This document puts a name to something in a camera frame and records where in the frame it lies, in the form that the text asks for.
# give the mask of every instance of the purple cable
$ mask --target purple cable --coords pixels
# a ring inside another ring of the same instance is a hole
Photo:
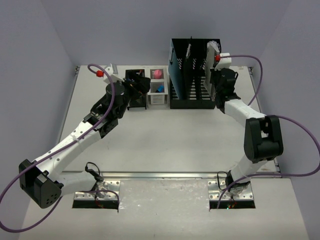
[[[117,212],[119,212],[120,199],[119,199],[119,195],[118,195],[118,193],[116,193],[115,191],[111,191],[111,190],[84,191],[84,193],[87,193],[87,194],[97,194],[97,193],[100,193],[100,192],[104,192],[104,193],[113,193],[113,194],[116,196],[116,198],[118,199],[118,208],[117,208]]]
[[[111,96],[111,102],[110,105],[108,107],[108,109],[106,110],[105,114],[102,116],[102,118],[95,124],[93,125],[89,130],[87,130],[85,133],[83,133],[81,136],[78,137],[78,140],[82,139],[84,136],[86,136],[90,131],[92,131],[93,129],[95,129],[105,118],[106,116],[109,114],[109,112],[111,111],[111,108],[114,104],[115,101],[115,86],[114,83],[112,82],[112,78],[109,76],[109,74],[106,72],[106,70],[104,70],[101,66],[97,65],[97,64],[89,64],[88,65],[88,69],[96,74],[95,71],[93,71],[91,69],[91,67],[96,67],[98,69],[100,69],[101,71],[104,72],[104,74],[107,76],[107,78],[110,81],[111,84],[111,90],[112,90],[112,96]],[[25,170],[23,170],[22,172],[20,172],[14,179],[12,179],[12,181],[8,184],[8,186],[6,186],[3,190],[3,192],[0,194],[0,204],[2,202],[2,200],[4,199],[5,194],[7,193],[7,191],[12,187],[12,185],[22,176],[24,175],[26,172],[28,172],[30,169],[34,168],[35,166],[37,166],[38,164],[44,162],[45,160],[47,160],[48,158],[51,158],[52,156],[62,152],[63,150],[71,147],[72,145],[74,145],[75,143],[77,143],[77,141],[72,141],[69,144],[67,144],[66,146],[58,149],[57,151],[47,155],[46,157],[42,158],[41,160],[37,161],[36,163],[32,164],[31,166],[27,167]],[[33,229],[34,227],[38,226],[40,223],[42,223],[47,217],[49,217],[49,215],[53,212],[53,210],[55,210],[55,208],[57,207],[57,205],[59,204],[60,200],[62,197],[60,197],[57,201],[56,204],[52,207],[52,209],[48,212],[47,215],[45,215],[40,221],[36,222],[35,224],[33,224],[32,226],[23,228],[23,229],[10,229],[6,226],[3,225],[3,223],[0,221],[0,228],[3,229],[6,232],[9,233],[22,233],[25,231],[28,231],[30,229]]]
[[[251,56],[251,55],[230,55],[230,56],[221,56],[222,59],[226,59],[226,58],[250,58],[250,59],[255,59],[257,60],[257,62],[260,65],[260,69],[261,69],[261,74],[260,74],[260,80],[259,80],[259,84],[258,87],[256,88],[255,94],[253,96],[253,98],[250,100],[250,102],[248,103],[248,105],[251,105],[253,103],[253,101],[255,100],[255,98],[258,95],[258,92],[260,90],[260,86],[262,83],[262,76],[263,76],[263,67],[262,67],[262,63],[259,60],[259,58],[255,57],[255,56]]]
[[[284,120],[287,120],[289,122],[292,122],[296,125],[298,125],[300,128],[302,128],[304,131],[306,131],[306,133],[312,138],[313,142],[315,143],[316,145],[316,148],[318,149],[318,152],[319,152],[319,156],[320,156],[320,144],[318,142],[318,140],[316,139],[316,137],[309,131],[309,129],[307,129],[305,126],[303,126],[301,123],[289,118],[289,117],[286,117],[286,116],[277,116],[278,118],[280,119],[284,119]],[[221,202],[221,198],[222,196],[225,194],[226,191],[228,191],[234,184],[236,184],[237,182],[243,180],[243,179],[246,179],[247,177],[251,178],[251,177],[257,177],[257,176],[274,176],[274,177],[308,177],[308,176],[311,176],[317,172],[319,172],[320,170],[320,162],[319,162],[319,165],[318,167],[311,171],[311,172],[308,172],[308,173],[302,173],[302,174],[296,174],[296,173],[255,173],[255,174],[249,174],[248,176],[243,176],[237,180],[235,180],[234,182],[232,182],[229,186],[227,186],[223,191],[222,193],[220,194],[220,197],[219,197],[219,200],[218,200],[218,204],[217,204],[217,209],[219,208],[220,206],[220,202]]]

